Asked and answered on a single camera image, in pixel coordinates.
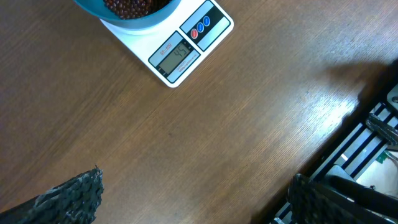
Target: green object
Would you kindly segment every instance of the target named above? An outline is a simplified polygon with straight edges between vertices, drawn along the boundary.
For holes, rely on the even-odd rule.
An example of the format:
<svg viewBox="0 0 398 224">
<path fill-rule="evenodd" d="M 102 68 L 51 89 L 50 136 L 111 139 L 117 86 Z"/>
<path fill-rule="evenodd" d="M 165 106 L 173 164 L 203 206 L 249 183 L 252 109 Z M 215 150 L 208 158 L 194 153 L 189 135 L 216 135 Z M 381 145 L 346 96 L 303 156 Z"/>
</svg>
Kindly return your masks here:
<svg viewBox="0 0 398 224">
<path fill-rule="evenodd" d="M 388 155 L 386 154 L 385 151 L 383 151 L 380 156 L 376 159 L 376 161 L 380 162 L 383 164 L 383 162 L 387 159 Z"/>
</svg>

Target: bowl rim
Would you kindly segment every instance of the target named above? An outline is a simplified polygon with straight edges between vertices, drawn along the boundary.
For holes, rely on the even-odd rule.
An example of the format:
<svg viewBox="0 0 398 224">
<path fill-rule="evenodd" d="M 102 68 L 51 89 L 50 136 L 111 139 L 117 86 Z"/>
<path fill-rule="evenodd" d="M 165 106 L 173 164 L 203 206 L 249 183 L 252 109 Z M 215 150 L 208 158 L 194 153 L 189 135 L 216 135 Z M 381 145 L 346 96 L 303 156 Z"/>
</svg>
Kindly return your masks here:
<svg viewBox="0 0 398 224">
<path fill-rule="evenodd" d="M 97 15 L 97 14 L 94 13 L 93 11 L 87 9 L 87 8 L 84 7 L 82 4 L 80 4 L 80 2 L 79 2 L 78 0 L 74 0 L 74 2 L 75 2 L 76 4 L 78 4 L 78 5 L 79 5 L 81 8 L 83 8 L 84 10 L 88 11 L 91 15 L 96 16 L 96 17 L 99 17 L 100 19 L 104 19 L 104 20 L 106 20 L 106 21 L 114 21 L 114 22 L 140 21 L 140 20 L 144 20 L 144 19 L 149 19 L 150 17 L 154 17 L 158 12 L 161 12 L 161 11 L 166 10 L 168 7 L 170 7 L 171 3 L 174 2 L 174 1 L 178 1 L 178 0 L 171 0 L 169 3 L 167 3 L 167 5 L 166 5 L 165 7 L 163 7 L 162 9 L 159 9 L 158 11 L 156 11 L 156 12 L 154 12 L 154 13 L 152 13 L 152 14 L 149 14 L 148 16 L 144 16 L 144 17 L 141 17 L 141 18 L 135 18 L 135 19 L 112 19 L 112 18 L 107 18 L 107 17 L 103 17 L 103 16 L 100 16 L 100 15 Z"/>
</svg>

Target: red button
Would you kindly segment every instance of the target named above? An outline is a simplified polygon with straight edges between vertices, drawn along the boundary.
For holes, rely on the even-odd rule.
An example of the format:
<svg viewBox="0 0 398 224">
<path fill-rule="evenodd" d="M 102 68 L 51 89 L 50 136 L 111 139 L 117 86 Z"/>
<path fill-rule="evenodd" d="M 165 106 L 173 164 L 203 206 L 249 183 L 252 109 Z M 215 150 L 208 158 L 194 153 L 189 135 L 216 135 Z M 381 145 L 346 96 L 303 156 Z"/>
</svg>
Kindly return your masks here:
<svg viewBox="0 0 398 224">
<path fill-rule="evenodd" d="M 191 30 L 191 37 L 192 37 L 193 39 L 198 38 L 198 31 L 197 31 L 196 29 L 192 29 L 192 30 Z"/>
</svg>

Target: brown wooden surface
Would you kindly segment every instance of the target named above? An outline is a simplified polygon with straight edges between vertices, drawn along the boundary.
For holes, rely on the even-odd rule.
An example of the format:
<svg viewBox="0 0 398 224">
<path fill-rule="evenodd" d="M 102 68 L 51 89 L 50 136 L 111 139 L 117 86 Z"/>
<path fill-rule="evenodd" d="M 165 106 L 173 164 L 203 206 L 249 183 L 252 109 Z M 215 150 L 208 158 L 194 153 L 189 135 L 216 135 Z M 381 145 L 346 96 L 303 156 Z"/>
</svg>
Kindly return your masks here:
<svg viewBox="0 0 398 224">
<path fill-rule="evenodd" d="M 398 56 L 396 0 L 219 4 L 170 89 L 72 1 L 2 1 L 0 211 L 98 164 L 95 223 L 248 223 Z"/>
</svg>

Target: blue button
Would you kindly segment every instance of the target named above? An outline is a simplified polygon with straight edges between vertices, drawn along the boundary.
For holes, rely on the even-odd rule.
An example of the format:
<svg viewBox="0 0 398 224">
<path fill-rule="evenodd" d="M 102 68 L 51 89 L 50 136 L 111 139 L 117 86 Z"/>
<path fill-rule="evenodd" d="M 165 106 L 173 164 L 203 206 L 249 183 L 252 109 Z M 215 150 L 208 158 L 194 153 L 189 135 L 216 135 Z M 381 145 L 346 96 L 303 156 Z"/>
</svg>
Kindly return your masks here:
<svg viewBox="0 0 398 224">
<path fill-rule="evenodd" d="M 199 22 L 197 25 L 198 32 L 203 32 L 205 30 L 205 26 L 203 23 Z"/>
<path fill-rule="evenodd" d="M 205 16 L 203 18 L 203 23 L 205 26 L 209 26 L 210 25 L 210 18 L 208 16 Z"/>
</svg>

